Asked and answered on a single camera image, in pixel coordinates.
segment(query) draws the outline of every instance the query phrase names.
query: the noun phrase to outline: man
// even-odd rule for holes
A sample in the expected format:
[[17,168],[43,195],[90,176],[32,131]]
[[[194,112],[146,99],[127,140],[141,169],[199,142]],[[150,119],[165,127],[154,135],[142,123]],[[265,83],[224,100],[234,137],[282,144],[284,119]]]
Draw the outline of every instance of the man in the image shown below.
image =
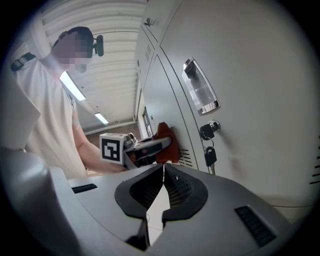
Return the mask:
[[67,179],[86,177],[86,168],[104,174],[125,171],[100,160],[100,150],[86,138],[75,101],[60,82],[63,72],[85,67],[93,55],[94,37],[89,28],[62,33],[50,54],[32,59],[14,72],[17,83],[41,113],[26,145],[49,166],[59,167]]

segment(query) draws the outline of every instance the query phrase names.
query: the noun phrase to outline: ceiling light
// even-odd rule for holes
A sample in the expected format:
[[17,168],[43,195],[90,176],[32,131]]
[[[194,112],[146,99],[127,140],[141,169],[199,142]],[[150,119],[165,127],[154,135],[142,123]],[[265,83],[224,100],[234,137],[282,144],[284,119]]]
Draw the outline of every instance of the ceiling light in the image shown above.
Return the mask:
[[81,91],[76,87],[75,83],[71,80],[68,73],[65,71],[60,76],[61,82],[68,88],[68,90],[77,98],[78,101],[85,100],[85,96],[81,93]]
[[102,116],[102,114],[100,113],[96,113],[94,114],[102,123],[104,123],[105,125],[108,124],[109,122]]

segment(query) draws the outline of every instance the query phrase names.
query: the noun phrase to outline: red cloth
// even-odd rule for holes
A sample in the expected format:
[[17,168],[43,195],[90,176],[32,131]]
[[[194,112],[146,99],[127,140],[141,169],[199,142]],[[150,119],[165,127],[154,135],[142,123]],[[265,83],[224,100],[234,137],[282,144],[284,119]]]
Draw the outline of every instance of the red cloth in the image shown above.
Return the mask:
[[170,137],[171,143],[169,146],[167,146],[165,149],[163,149],[155,155],[155,160],[157,164],[165,164],[167,161],[171,161],[172,163],[178,163],[180,156],[176,136],[165,122],[161,122],[158,125],[157,133],[152,138],[162,139],[164,137]]

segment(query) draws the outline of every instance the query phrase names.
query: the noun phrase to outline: black strap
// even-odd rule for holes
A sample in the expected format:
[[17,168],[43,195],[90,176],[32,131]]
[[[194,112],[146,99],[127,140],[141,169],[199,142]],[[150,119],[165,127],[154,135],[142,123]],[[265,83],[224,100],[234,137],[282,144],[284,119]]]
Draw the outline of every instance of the black strap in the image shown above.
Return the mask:
[[19,69],[21,69],[25,63],[33,60],[36,56],[33,55],[32,53],[28,52],[25,55],[23,55],[21,58],[16,59],[12,65],[11,65],[11,70],[13,72],[18,71]]

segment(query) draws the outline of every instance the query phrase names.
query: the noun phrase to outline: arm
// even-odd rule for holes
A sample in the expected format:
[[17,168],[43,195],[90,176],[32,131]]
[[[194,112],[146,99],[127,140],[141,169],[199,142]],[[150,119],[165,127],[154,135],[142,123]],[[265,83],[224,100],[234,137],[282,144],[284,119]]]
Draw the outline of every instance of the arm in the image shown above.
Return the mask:
[[75,147],[86,168],[104,174],[119,173],[126,170],[120,164],[101,161],[100,149],[88,141],[80,126],[77,109],[74,109],[73,111],[72,132]]

